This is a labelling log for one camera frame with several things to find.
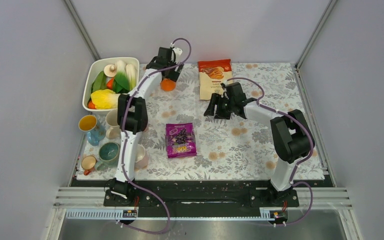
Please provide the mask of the orange mug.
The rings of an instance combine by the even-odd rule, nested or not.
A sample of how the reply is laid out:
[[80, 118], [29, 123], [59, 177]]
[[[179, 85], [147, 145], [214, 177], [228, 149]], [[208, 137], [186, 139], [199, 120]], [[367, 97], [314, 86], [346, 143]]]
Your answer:
[[160, 88], [165, 91], [165, 92], [170, 92], [170, 91], [173, 91], [175, 88], [176, 88], [176, 82], [171, 80], [171, 79], [168, 79], [168, 78], [164, 78], [161, 82], [160, 82]]

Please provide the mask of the purple candy bag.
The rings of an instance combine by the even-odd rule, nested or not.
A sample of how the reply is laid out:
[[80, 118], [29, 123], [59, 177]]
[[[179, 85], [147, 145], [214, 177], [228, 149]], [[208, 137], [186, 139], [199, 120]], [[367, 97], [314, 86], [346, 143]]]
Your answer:
[[165, 142], [169, 159], [194, 157], [197, 155], [196, 138], [191, 122], [166, 124]]

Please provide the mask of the blue butterfly mug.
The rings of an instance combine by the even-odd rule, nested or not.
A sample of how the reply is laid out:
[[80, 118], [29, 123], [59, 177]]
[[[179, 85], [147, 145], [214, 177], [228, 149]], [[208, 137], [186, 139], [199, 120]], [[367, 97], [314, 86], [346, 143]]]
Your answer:
[[105, 127], [94, 115], [85, 115], [78, 122], [78, 128], [86, 134], [90, 145], [96, 147], [106, 136]]

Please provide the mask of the pink plastic cup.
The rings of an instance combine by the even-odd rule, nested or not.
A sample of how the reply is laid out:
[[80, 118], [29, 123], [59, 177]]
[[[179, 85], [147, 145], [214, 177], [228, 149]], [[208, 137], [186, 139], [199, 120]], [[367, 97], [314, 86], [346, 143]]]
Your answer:
[[136, 170], [144, 169], [149, 164], [149, 156], [145, 147], [138, 144], [136, 149], [136, 160], [134, 163], [134, 168]]

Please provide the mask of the green ceramic mug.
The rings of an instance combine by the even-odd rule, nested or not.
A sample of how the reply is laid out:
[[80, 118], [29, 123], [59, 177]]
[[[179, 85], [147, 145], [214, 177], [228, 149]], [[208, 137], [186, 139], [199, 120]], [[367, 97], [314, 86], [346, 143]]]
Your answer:
[[95, 164], [97, 170], [115, 168], [119, 161], [121, 147], [116, 142], [105, 143], [98, 151], [98, 160]]

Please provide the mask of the small orange cup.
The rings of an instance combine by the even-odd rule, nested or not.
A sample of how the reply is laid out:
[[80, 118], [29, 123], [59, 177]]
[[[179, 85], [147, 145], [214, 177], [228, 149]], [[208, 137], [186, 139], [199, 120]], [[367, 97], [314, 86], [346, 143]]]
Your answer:
[[91, 172], [96, 170], [97, 159], [93, 155], [84, 157], [81, 161], [81, 168], [83, 169], [83, 175], [88, 176]]

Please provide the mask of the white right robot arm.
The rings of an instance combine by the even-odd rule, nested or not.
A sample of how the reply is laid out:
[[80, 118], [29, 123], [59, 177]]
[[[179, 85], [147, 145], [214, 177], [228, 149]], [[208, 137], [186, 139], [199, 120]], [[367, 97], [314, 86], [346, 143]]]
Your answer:
[[285, 191], [293, 186], [298, 166], [308, 160], [314, 151], [315, 141], [304, 114], [298, 109], [283, 112], [263, 105], [257, 98], [248, 98], [238, 82], [222, 83], [221, 88], [222, 93], [211, 95], [204, 116], [228, 120], [234, 114], [271, 129], [279, 159], [270, 179], [272, 189], [267, 191], [266, 198], [273, 206], [281, 205], [287, 199]]

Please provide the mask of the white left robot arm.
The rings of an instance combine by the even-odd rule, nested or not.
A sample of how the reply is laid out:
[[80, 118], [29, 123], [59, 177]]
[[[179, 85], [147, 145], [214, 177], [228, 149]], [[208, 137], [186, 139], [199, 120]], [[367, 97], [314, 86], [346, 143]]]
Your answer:
[[164, 78], [177, 80], [183, 62], [178, 63], [182, 50], [171, 44], [160, 47], [147, 65], [143, 77], [127, 94], [118, 97], [117, 122], [120, 127], [120, 151], [114, 179], [110, 181], [106, 197], [114, 197], [128, 206], [135, 200], [135, 161], [142, 132], [148, 125], [146, 99], [160, 85]]

